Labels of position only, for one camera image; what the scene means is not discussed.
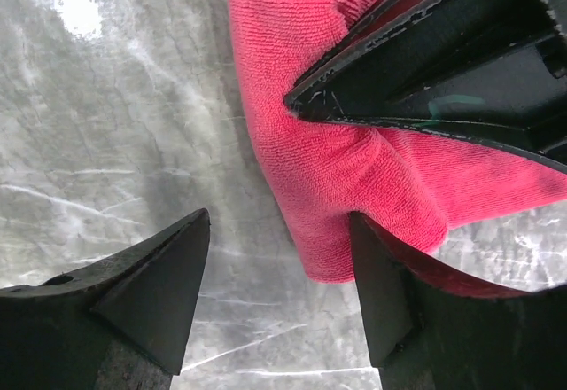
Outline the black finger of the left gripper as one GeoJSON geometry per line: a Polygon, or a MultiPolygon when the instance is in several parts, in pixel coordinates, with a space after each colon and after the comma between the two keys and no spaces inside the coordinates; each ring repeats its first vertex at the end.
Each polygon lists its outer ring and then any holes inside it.
{"type": "Polygon", "coordinates": [[[566,0],[378,0],[284,102],[563,164],[566,0]]]}

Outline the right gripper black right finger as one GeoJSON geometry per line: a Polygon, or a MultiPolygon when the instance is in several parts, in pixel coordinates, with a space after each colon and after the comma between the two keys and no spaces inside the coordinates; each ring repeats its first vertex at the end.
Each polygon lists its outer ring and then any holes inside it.
{"type": "Polygon", "coordinates": [[[385,389],[563,389],[566,289],[466,274],[365,214],[351,252],[371,365],[385,389]]]}

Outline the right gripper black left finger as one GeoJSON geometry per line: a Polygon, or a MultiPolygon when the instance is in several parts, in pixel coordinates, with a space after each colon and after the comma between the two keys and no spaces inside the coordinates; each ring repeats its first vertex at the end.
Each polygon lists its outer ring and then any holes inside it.
{"type": "Polygon", "coordinates": [[[209,213],[199,209],[89,266],[4,288],[2,388],[168,389],[209,243],[209,213]]]}

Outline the red towel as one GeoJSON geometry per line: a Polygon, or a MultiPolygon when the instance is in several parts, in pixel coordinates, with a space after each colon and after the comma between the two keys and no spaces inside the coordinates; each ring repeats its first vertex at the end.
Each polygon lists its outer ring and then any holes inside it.
{"type": "Polygon", "coordinates": [[[488,147],[294,118],[284,95],[376,0],[228,0],[252,148],[307,276],[353,279],[348,215],[434,252],[450,230],[566,197],[565,175],[488,147]]]}

